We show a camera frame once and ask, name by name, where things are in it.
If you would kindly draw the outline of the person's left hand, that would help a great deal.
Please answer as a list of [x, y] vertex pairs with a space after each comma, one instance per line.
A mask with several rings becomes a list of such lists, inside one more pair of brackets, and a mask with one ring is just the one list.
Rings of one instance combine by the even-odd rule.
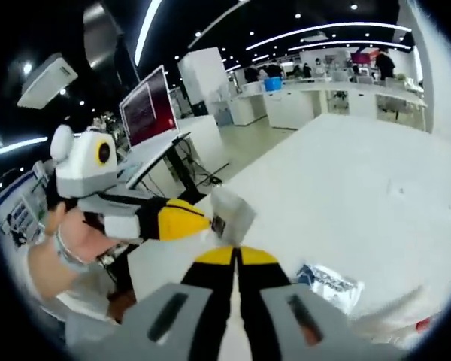
[[138, 240], [109, 238], [85, 223], [81, 212], [66, 214], [60, 225], [60, 235], [69, 252], [83, 263], [91, 263], [116, 244], [136, 244]]

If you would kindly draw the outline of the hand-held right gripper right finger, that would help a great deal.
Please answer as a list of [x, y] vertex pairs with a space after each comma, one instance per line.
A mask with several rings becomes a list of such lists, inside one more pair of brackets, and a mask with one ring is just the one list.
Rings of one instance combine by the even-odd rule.
[[354, 334], [346, 316], [307, 285], [293, 283], [278, 260], [251, 248], [235, 250], [240, 313], [253, 360], [402, 360], [390, 344]]

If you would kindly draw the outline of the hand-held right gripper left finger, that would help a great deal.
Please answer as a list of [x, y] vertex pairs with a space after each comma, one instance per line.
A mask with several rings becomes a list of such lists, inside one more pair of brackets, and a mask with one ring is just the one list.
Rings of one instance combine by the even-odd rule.
[[235, 250], [209, 250], [179, 283], [168, 283], [129, 308], [112, 326], [71, 316], [65, 328], [75, 360], [233, 360], [231, 300]]

